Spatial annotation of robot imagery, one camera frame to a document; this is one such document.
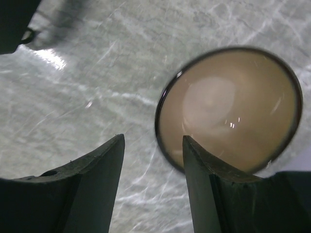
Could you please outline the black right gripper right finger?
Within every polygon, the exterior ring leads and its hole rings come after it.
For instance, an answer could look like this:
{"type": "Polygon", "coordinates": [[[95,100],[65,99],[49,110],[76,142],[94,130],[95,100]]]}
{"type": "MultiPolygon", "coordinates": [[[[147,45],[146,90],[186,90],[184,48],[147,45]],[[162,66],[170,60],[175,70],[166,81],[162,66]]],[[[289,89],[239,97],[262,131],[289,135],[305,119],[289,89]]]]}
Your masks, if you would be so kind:
{"type": "Polygon", "coordinates": [[[308,233],[311,174],[247,174],[183,137],[183,160],[196,233],[308,233]]]}

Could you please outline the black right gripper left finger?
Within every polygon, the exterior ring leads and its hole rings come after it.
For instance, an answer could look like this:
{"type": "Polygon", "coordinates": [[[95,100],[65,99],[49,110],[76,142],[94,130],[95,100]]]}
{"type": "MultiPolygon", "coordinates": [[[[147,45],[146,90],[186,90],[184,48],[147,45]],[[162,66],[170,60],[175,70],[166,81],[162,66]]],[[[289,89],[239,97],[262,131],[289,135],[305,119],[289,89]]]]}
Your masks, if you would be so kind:
{"type": "Polygon", "coordinates": [[[0,181],[3,233],[106,233],[124,158],[118,134],[63,166],[0,181]]]}

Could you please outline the brown interior dark bowl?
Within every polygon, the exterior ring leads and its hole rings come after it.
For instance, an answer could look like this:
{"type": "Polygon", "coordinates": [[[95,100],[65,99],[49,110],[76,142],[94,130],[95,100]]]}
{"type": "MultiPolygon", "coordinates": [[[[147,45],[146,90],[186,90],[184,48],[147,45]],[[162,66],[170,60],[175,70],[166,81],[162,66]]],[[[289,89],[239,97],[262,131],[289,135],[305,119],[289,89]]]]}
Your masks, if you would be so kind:
{"type": "Polygon", "coordinates": [[[167,83],[155,136],[181,172],[188,135],[233,167],[257,173],[291,143],[302,111],[301,85],[283,59],[255,47],[219,48],[188,62],[167,83]]]}

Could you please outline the black wire dish rack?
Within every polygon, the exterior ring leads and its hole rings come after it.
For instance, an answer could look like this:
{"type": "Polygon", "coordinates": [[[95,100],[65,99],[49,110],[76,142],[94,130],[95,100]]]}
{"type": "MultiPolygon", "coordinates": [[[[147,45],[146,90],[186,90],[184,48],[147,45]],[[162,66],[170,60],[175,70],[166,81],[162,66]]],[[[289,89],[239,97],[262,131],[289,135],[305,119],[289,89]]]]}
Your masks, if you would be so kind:
{"type": "Polygon", "coordinates": [[[28,27],[41,0],[2,0],[0,2],[0,53],[14,53],[19,45],[30,43],[35,31],[28,27]]]}

